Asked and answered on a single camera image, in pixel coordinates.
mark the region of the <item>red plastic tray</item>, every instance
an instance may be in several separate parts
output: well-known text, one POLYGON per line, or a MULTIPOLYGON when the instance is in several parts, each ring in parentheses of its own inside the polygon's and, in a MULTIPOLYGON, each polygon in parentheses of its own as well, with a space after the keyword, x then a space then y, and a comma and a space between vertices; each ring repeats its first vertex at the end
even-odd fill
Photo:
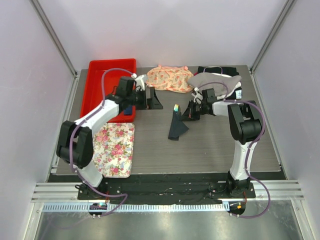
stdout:
MULTIPOLYGON (((129 70, 132 73, 136 72, 136 60, 134 58, 128 59, 114 59, 114 60, 95 60, 89 64, 88 74, 84 87, 84 94, 82 100, 82 107, 80 117, 82 118, 91 110, 93 110, 102 101, 101 92, 101 77, 102 74, 112 68, 122 68, 129 70)), ((118 86, 119 79, 122 76, 129 76, 130 74, 124 71, 111 71, 105 75, 104 90, 105 95, 112 93, 115 86, 118 86)), ((132 107, 132 115, 124 115, 122 112, 118 116, 112 118, 109 123, 132 123, 136 116, 136 107, 132 107)))

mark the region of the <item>gray cloth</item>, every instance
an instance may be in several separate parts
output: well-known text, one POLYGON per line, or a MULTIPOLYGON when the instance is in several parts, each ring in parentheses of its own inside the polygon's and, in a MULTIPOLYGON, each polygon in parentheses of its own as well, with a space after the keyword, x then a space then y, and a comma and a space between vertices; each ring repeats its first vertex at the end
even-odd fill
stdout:
POLYGON ((211 82, 224 83, 228 87, 229 94, 230 94, 236 87, 237 83, 240 82, 240 80, 241 80, 241 76, 239 75, 233 76, 233 77, 226 77, 226 76, 215 75, 210 72, 201 72, 195 76, 190 77, 187 82, 192 87, 200 89, 200 91, 206 90, 206 89, 214 89, 215 95, 221 96, 227 93, 225 86, 223 86, 222 84, 212 83, 212 84, 205 85, 203 87, 200 87, 200 86, 207 83, 211 83, 211 82))

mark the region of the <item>peach floral cloth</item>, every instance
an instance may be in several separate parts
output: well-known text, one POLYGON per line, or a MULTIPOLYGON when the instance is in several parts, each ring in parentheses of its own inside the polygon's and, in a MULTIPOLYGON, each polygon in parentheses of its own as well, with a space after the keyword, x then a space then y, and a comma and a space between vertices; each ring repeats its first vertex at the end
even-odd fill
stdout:
POLYGON ((93 137, 93 162, 106 178, 127 178, 131 174, 135 126, 106 123, 93 137))
POLYGON ((188 93, 192 87, 187 83, 193 76, 192 72, 184 67, 161 66, 151 69, 148 73, 148 86, 156 90, 168 90, 176 93, 188 93))

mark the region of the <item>metal floor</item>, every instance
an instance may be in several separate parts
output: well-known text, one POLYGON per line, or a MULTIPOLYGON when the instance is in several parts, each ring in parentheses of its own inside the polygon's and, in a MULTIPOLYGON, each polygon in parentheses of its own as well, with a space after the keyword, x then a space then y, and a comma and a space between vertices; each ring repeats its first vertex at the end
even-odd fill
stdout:
MULTIPOLYGON (((233 66, 242 77, 243 100, 258 97, 246 65, 233 66)), ((147 73, 151 67, 137 68, 137 74, 147 73)), ((193 73, 198 67, 191 66, 193 73)), ((75 94, 70 120, 79 118, 87 70, 82 70, 75 94)), ((183 112, 191 94, 170 91, 156 92, 163 110, 140 110, 134 120, 135 134, 131 174, 158 173, 226 173, 233 162, 235 143, 230 134, 229 120, 223 116, 201 116, 200 121, 186 122, 189 127, 179 141, 168 139, 175 104, 183 112)), ((269 132, 256 146, 251 164, 252 172, 280 171, 269 132)), ((70 175, 70 166, 60 160, 57 175, 70 175)))
MULTIPOLYGON (((250 201, 245 215, 260 213, 266 201, 250 201)), ((86 212, 43 212, 36 240, 302 240, 291 201, 272 201, 255 219, 238 219, 225 211, 114 213, 87 219, 86 212)))

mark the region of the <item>white cable tray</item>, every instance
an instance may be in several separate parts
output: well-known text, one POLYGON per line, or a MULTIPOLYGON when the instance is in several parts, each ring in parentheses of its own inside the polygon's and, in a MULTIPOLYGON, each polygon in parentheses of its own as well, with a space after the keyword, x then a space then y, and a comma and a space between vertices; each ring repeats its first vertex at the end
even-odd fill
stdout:
MULTIPOLYGON (((87 212, 93 202, 48 202, 43 206, 42 212, 87 212)), ((90 210, 90 212, 106 212, 114 209, 116 204, 107 204, 107 210, 90 210)), ((141 212, 210 212, 210 211, 229 211, 229 202, 222 204, 205 205, 121 205, 116 212, 118 213, 141 213, 141 212)))

